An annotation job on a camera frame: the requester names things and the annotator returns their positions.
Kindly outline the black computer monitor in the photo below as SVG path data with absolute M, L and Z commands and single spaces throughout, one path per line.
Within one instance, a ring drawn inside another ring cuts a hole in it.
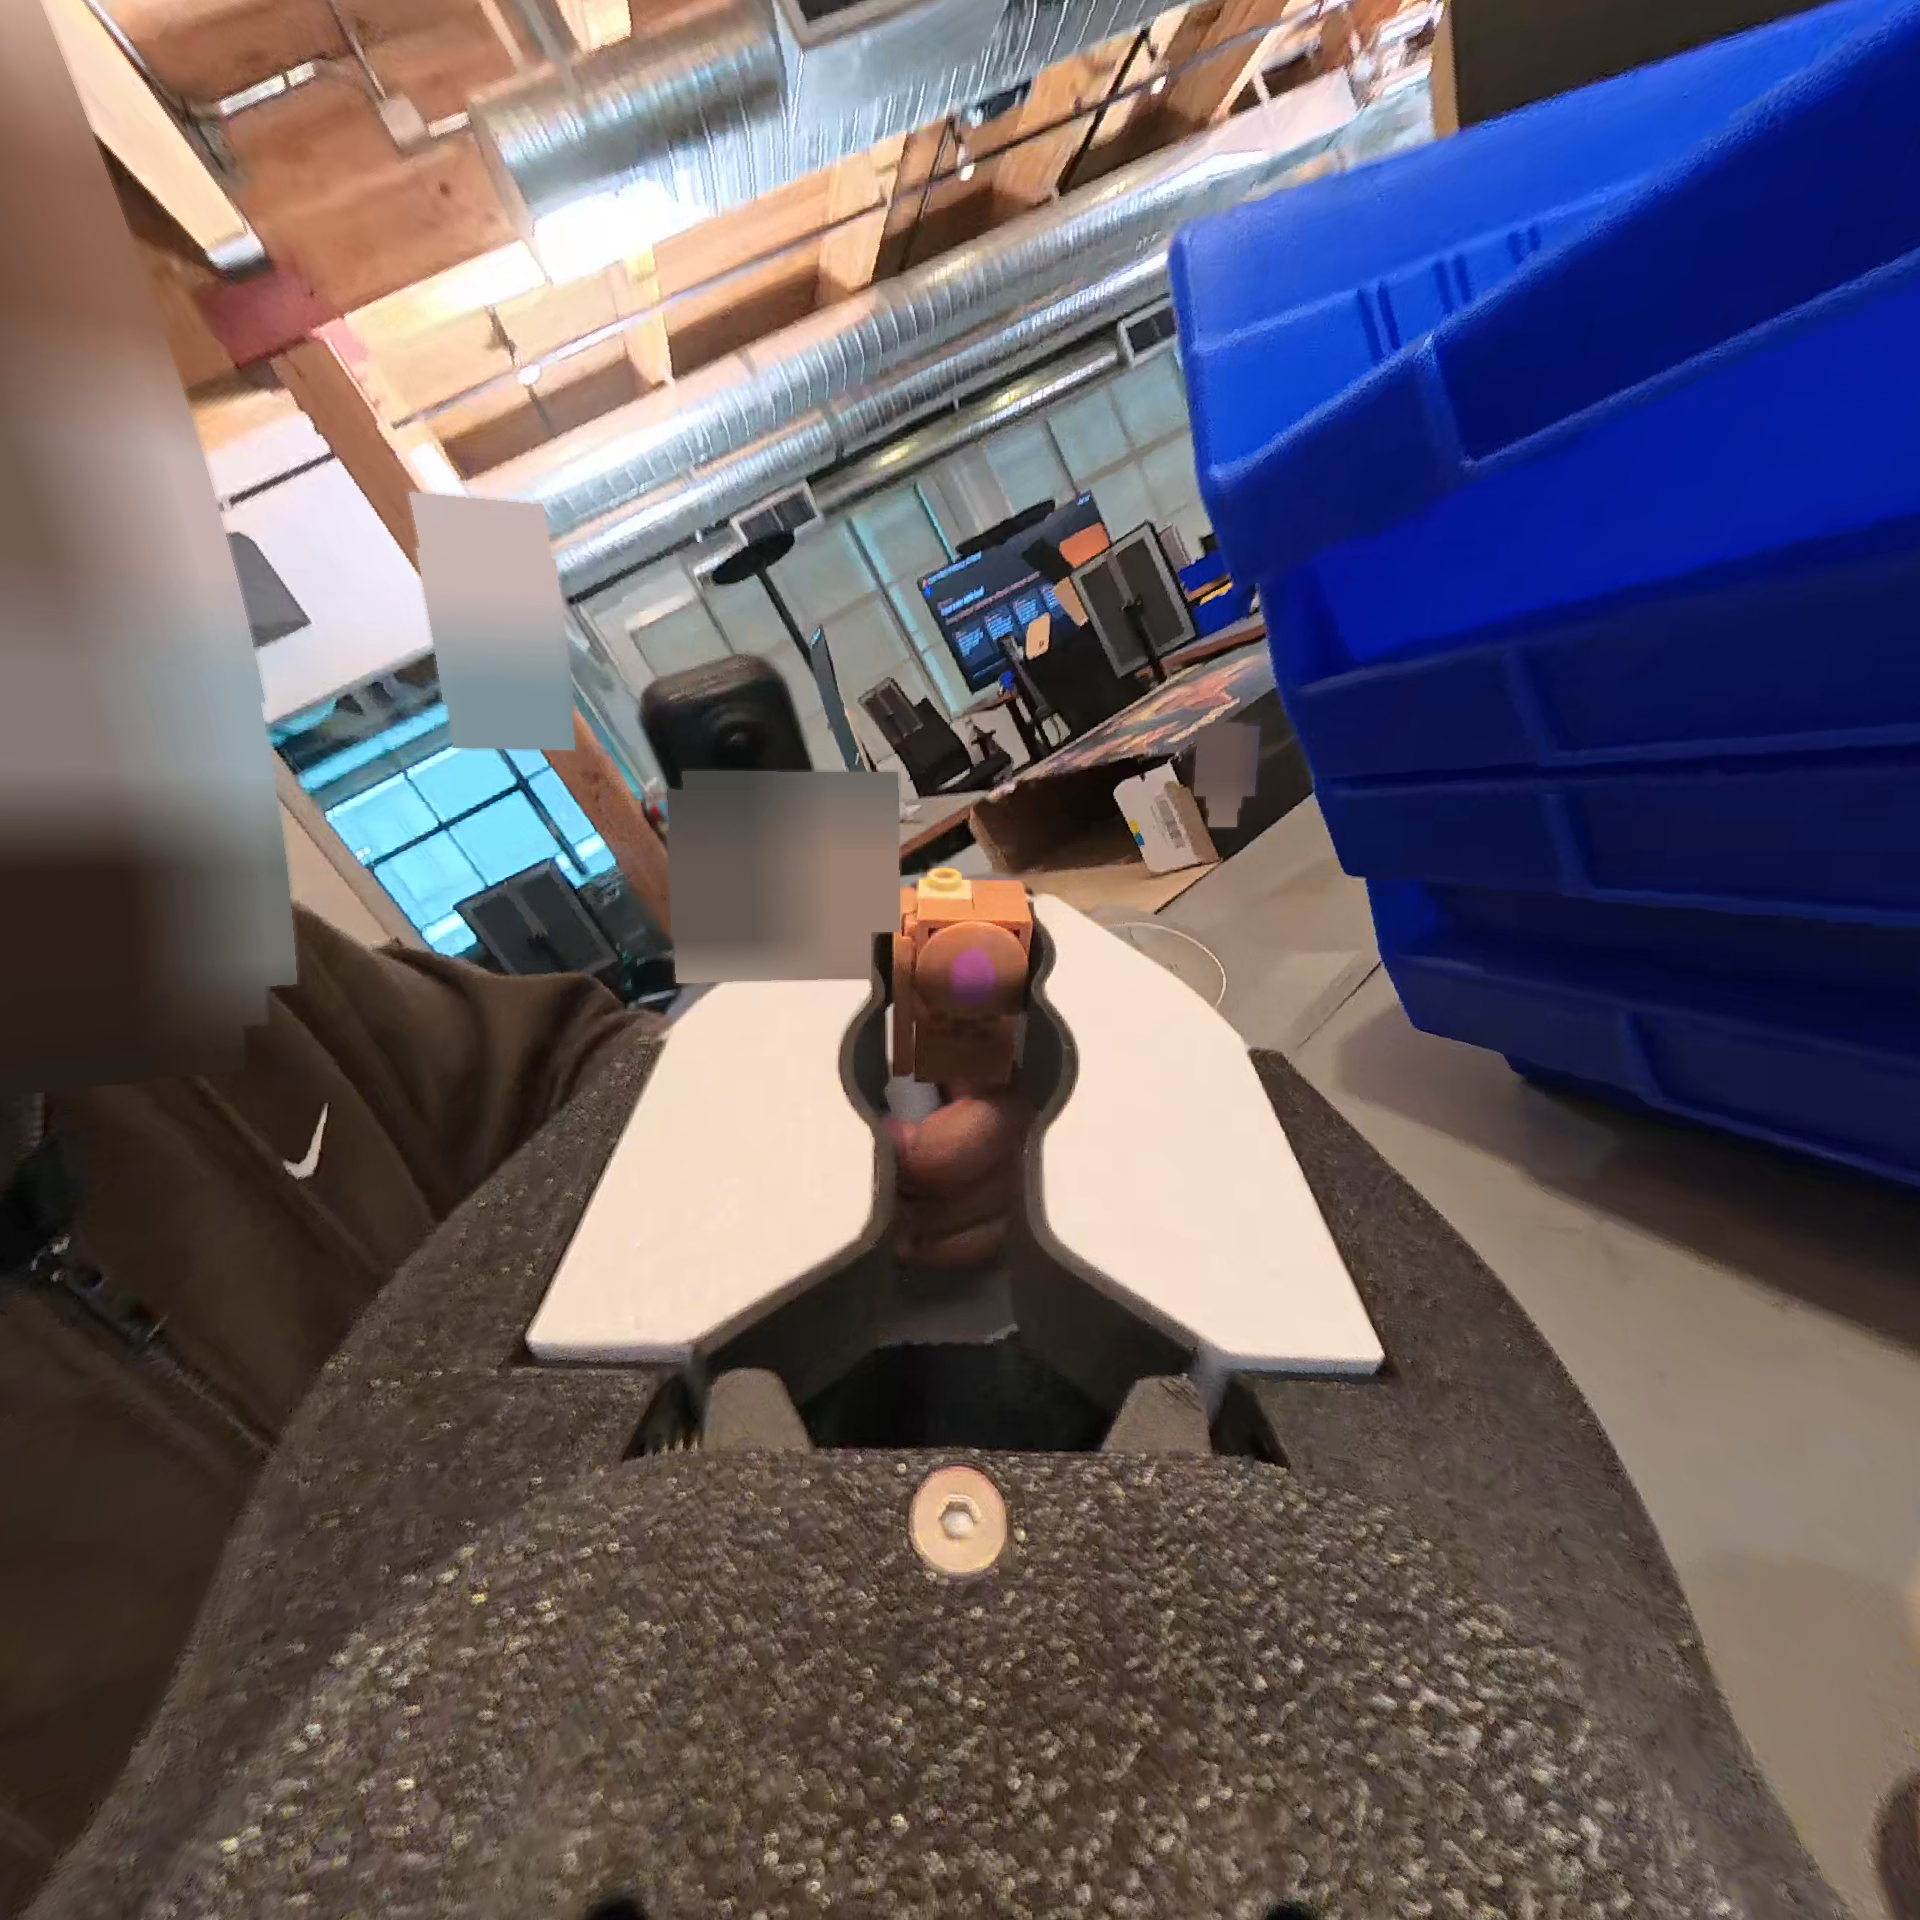
M 1045 542 L 1066 553 L 1102 533 L 1098 502 L 1082 491 L 1010 537 L 957 555 L 918 581 L 924 609 L 968 693 L 995 685 L 1032 621 L 1060 611 L 1053 581 L 1028 560 L 1028 547 Z

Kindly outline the colourful printed toy box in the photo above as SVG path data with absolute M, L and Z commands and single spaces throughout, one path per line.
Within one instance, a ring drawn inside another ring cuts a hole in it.
M 1185 862 L 1243 851 L 1296 805 L 1312 773 L 1267 652 L 1192 665 L 972 803 L 988 868 L 1032 879 L 1151 868 L 1145 843 L 1187 832 Z

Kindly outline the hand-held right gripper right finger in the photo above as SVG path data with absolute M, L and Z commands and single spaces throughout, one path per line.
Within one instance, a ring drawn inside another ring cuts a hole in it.
M 1368 1379 L 1386 1353 L 1233 1026 L 1033 900 L 1020 1334 L 1063 1377 Z

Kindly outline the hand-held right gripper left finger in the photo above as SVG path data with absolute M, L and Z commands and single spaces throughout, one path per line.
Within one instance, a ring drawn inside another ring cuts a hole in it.
M 705 1365 L 845 1269 L 884 1205 L 876 976 L 717 982 L 670 1026 L 527 1321 L 541 1363 Z

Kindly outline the grey desk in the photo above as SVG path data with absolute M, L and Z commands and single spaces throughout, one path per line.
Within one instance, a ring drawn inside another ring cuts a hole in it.
M 1918 1762 L 1916 1196 L 1521 1080 L 1407 1020 L 1315 803 L 1136 941 L 1284 1053 L 1578 1384 L 1828 1884 L 1894 1916 Z

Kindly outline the person's brown jacket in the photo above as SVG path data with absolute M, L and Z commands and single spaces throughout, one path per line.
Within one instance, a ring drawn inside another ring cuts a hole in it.
M 4 1096 L 2 1884 L 22 1916 L 167 1689 L 227 1531 L 400 1266 L 660 1016 L 366 943 L 207 1074 Z

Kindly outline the person's left hand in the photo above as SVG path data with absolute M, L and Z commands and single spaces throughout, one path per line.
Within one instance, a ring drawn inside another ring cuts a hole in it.
M 885 1121 L 893 1152 L 893 1249 L 922 1272 L 995 1260 L 1024 1207 L 1033 1110 L 1013 1090 L 953 1090 L 925 1116 Z

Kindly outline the small orange brick assembly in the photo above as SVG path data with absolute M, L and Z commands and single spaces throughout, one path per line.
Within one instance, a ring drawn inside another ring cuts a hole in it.
M 889 958 L 889 1067 L 960 1093 L 1007 1092 L 1033 972 L 1018 877 L 931 868 L 902 882 Z

